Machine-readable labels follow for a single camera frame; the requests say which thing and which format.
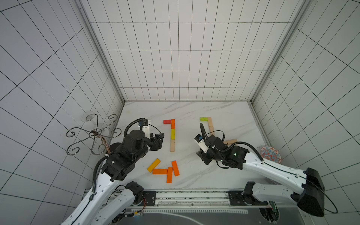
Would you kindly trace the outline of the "long orange block bottom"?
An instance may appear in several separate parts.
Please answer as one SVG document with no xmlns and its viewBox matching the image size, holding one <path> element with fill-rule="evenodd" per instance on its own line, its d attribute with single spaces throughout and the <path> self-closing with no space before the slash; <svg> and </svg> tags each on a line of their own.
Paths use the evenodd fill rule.
<svg viewBox="0 0 360 225">
<path fill-rule="evenodd" d="M 172 183 L 172 177 L 173 177 L 173 168 L 172 167 L 168 167 L 167 169 L 167 177 L 166 177 L 166 182 L 167 183 Z"/>
</svg>

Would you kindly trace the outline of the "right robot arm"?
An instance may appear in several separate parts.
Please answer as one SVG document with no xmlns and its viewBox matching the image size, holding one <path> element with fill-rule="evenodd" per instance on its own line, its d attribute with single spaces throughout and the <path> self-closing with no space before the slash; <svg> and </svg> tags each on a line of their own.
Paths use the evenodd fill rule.
<svg viewBox="0 0 360 225">
<path fill-rule="evenodd" d="M 197 156 L 209 165 L 216 162 L 222 169 L 240 169 L 269 178 L 275 184 L 265 185 L 255 181 L 246 183 L 240 193 L 240 201 L 245 205 L 267 205 L 285 203 L 296 205 L 302 211 L 316 217 L 324 217 L 325 201 L 329 197 L 319 172 L 312 168 L 294 169 L 264 159 L 260 153 L 247 142 L 224 143 L 214 135 L 209 136 L 203 124 L 200 134 L 195 137 L 200 150 Z"/>
</svg>

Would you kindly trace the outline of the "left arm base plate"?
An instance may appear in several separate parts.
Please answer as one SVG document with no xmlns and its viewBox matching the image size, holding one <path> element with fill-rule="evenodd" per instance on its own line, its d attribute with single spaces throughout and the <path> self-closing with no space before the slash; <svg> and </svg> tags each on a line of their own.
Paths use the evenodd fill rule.
<svg viewBox="0 0 360 225">
<path fill-rule="evenodd" d="M 134 203 L 133 206 L 154 206 L 156 203 L 156 191 L 144 191 L 139 203 Z"/>
</svg>

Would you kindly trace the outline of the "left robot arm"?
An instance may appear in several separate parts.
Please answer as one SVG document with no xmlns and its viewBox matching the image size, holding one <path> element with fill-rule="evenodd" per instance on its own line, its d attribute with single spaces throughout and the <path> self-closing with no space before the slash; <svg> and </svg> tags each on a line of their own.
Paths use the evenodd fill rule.
<svg viewBox="0 0 360 225">
<path fill-rule="evenodd" d="M 108 225 L 131 205 L 143 202 L 144 189 L 135 181 L 122 184 L 136 163 L 149 151 L 162 148 L 164 133 L 150 132 L 151 123 L 139 118 L 129 123 L 123 141 L 110 146 L 110 152 L 95 165 L 91 190 L 63 222 L 64 225 Z M 117 187 L 124 188 L 107 205 L 103 205 Z"/>
</svg>

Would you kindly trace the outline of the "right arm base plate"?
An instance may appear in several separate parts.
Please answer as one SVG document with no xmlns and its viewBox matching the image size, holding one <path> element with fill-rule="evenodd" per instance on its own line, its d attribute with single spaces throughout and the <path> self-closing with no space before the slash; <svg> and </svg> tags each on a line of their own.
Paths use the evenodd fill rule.
<svg viewBox="0 0 360 225">
<path fill-rule="evenodd" d="M 258 201 L 253 196 L 242 194 L 243 190 L 228 191 L 229 202 L 231 206 L 267 206 L 268 202 Z"/>
</svg>

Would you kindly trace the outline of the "orange block horizontal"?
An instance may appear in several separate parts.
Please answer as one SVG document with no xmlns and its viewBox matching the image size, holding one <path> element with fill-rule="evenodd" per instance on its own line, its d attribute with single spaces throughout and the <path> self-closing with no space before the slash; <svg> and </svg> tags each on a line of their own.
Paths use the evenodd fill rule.
<svg viewBox="0 0 360 225">
<path fill-rule="evenodd" d="M 154 175 L 164 175 L 168 173 L 168 169 L 154 169 L 152 174 Z"/>
</svg>

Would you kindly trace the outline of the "yellow-green block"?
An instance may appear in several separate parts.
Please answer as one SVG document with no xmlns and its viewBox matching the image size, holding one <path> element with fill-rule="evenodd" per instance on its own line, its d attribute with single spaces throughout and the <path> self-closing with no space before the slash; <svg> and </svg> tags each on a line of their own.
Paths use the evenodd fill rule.
<svg viewBox="0 0 360 225">
<path fill-rule="evenodd" d="M 176 130 L 171 129 L 171 140 L 175 140 L 175 139 L 176 139 Z"/>
</svg>

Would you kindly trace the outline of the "natural block diagonal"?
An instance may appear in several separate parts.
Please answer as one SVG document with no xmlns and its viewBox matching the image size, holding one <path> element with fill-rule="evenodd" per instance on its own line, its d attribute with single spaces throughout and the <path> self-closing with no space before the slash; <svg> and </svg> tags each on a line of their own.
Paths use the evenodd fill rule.
<svg viewBox="0 0 360 225">
<path fill-rule="evenodd" d="M 213 122 L 212 122 L 212 118 L 211 117 L 208 117 L 208 126 L 209 127 L 213 127 Z"/>
</svg>

